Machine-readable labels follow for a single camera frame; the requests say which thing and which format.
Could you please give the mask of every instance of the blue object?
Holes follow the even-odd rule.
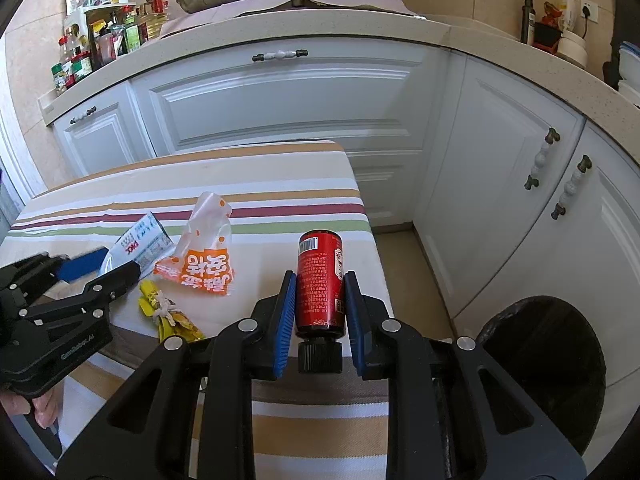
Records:
[[[627,50],[636,54],[636,56],[640,56],[640,46],[634,45],[633,43],[629,43],[628,41],[623,41],[620,45],[620,50]]]
[[[78,278],[100,269],[108,252],[106,247],[101,247],[91,253],[76,256],[73,260],[67,260],[58,269],[56,277],[67,283],[74,282]]]
[[[358,377],[362,377],[364,373],[364,335],[362,326],[358,318],[358,309],[356,308],[356,294],[360,294],[359,290],[353,290],[350,280],[344,280],[344,299],[347,310],[347,327],[349,329],[349,343],[351,345],[351,358],[356,368]]]
[[[282,372],[287,366],[289,357],[289,343],[291,341],[291,331],[293,330],[293,320],[296,314],[296,275],[294,274],[289,280],[287,291],[284,296],[282,305],[282,314],[278,329],[276,330],[276,339],[273,348],[273,375],[279,379]]]

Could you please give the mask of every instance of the cabinet drawer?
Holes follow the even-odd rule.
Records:
[[[308,56],[252,61],[301,49]],[[309,138],[347,150],[420,149],[448,55],[397,41],[299,38],[201,54],[132,83],[158,155]]]
[[[128,81],[73,108],[53,128],[77,177],[156,156]]]

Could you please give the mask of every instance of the table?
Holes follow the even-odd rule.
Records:
[[[12,226],[0,247],[0,266],[43,251],[76,256],[110,247],[148,211],[175,242],[204,191],[217,193],[233,209],[229,253],[235,277],[229,296],[155,280],[207,336],[248,316],[260,298],[277,294],[284,272],[296,269],[300,235],[312,229],[342,237],[345,271],[355,270],[362,293],[383,300],[392,315],[353,171],[342,148],[322,140],[156,158],[50,190],[31,200]],[[59,284],[47,295],[77,294],[86,281]],[[63,446],[157,345],[156,327],[140,312],[139,296],[136,288],[111,304],[114,341],[65,379]],[[386,381],[364,383],[356,376],[346,337],[341,375],[299,375],[298,341],[293,336],[281,380],[253,384],[258,479],[383,479]],[[201,414],[202,399],[194,442]],[[197,446],[192,448],[193,468]]]

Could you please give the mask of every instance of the tile floor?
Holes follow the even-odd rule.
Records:
[[[433,273],[413,231],[375,235],[396,317],[432,339],[453,337]]]

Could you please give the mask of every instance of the white kitchen cabinet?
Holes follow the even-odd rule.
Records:
[[[429,165],[439,169],[423,193],[414,224],[455,316],[518,247],[556,188],[584,125],[583,117],[522,79],[469,57],[462,90],[451,70]],[[447,113],[454,109],[455,114]],[[539,187],[525,189],[549,128],[561,140],[549,147]]]
[[[372,226],[411,221],[421,156],[419,150],[348,154]]]
[[[156,156],[129,81],[87,99],[53,128],[76,177]]]
[[[299,50],[308,56],[252,61]],[[398,41],[297,38],[208,52],[132,82],[159,156],[309,138],[347,151],[420,149],[448,55]]]
[[[564,184],[583,155],[586,170],[566,213],[554,220]],[[507,264],[455,318],[475,336],[495,314],[531,296],[573,305],[593,328],[609,386],[640,368],[640,174],[628,156],[585,127],[562,182]]]
[[[640,371],[606,389],[600,420],[583,459],[591,472],[618,441],[640,404]]]

